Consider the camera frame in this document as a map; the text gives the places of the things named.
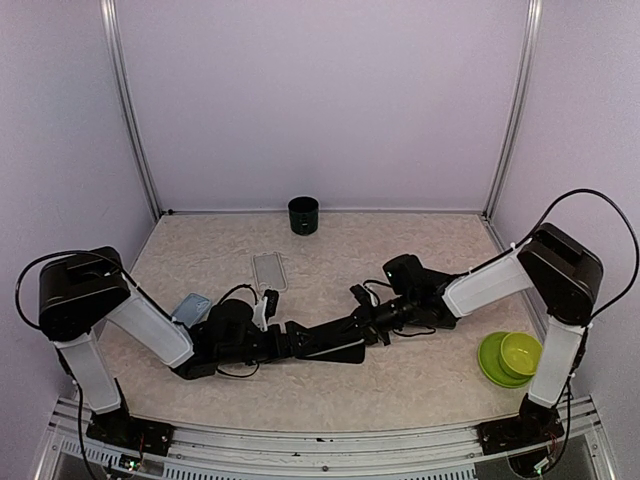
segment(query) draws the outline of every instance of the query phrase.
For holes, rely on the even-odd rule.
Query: white wall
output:
[[[496,225],[519,239],[564,191],[601,189],[640,230],[640,3],[545,2],[531,88]],[[590,198],[552,220],[605,265],[600,302],[627,282],[633,251],[615,213]],[[592,331],[578,386],[592,393],[623,480],[637,478],[640,290]]]
[[[0,479],[18,480],[68,385],[51,344],[14,311],[18,273],[44,253],[105,244],[130,264],[152,221],[99,2],[0,2],[0,105]],[[36,279],[23,295],[32,318]]]
[[[527,0],[118,2],[165,208],[476,210]]]

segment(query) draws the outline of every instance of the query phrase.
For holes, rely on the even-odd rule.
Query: white backdrop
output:
[[[481,210],[527,4],[119,2],[164,208]]]

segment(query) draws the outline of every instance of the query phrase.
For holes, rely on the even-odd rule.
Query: speckled floor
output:
[[[356,306],[349,287],[381,279],[382,265],[399,254],[415,253],[426,267],[448,272],[495,254],[474,215],[323,213],[310,237],[294,235],[286,213],[165,216],[133,273],[171,311],[190,292],[215,300],[252,282],[251,256],[272,251],[282,253],[289,289],[271,321],[307,326],[349,314]],[[384,289],[380,294],[389,298]],[[342,432],[516,412],[525,390],[493,385],[476,361],[479,342],[497,330],[533,333],[517,295],[461,320],[453,331],[370,347],[362,365],[291,360],[264,365],[245,380],[182,380],[113,325],[100,342],[134,414],[210,426]]]

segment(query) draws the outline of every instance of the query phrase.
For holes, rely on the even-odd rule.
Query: lime green bowl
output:
[[[524,387],[531,380],[530,377],[512,378],[500,366],[500,344],[507,335],[507,332],[494,332],[487,335],[478,347],[478,364],[485,376],[496,385],[504,388]]]
[[[500,366],[515,379],[533,377],[542,355],[540,342],[526,333],[510,333],[500,343]]]

